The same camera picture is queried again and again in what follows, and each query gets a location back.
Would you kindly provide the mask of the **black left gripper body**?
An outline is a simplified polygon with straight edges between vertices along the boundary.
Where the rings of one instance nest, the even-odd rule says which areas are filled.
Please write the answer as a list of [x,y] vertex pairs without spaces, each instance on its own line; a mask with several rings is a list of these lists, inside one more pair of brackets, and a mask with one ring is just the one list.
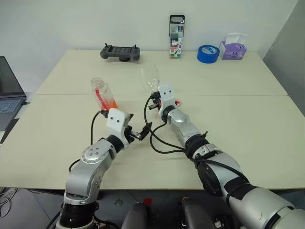
[[141,135],[138,132],[133,131],[131,126],[125,128],[124,136],[127,139],[128,144],[134,142],[135,139],[141,139]]

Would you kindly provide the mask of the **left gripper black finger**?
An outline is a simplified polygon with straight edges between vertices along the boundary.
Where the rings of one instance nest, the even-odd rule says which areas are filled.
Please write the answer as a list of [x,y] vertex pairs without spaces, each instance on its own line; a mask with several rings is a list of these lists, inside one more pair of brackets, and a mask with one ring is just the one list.
[[151,131],[152,122],[146,124],[146,126],[142,129],[140,132],[140,138],[139,140],[142,141]]

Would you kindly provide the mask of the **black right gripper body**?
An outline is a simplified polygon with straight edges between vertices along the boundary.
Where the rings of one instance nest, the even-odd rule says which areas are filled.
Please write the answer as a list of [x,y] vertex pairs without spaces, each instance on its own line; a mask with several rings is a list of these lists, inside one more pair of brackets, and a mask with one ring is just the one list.
[[149,105],[149,110],[161,108],[161,95],[159,91],[153,92],[150,95],[150,99],[152,100],[152,105]]

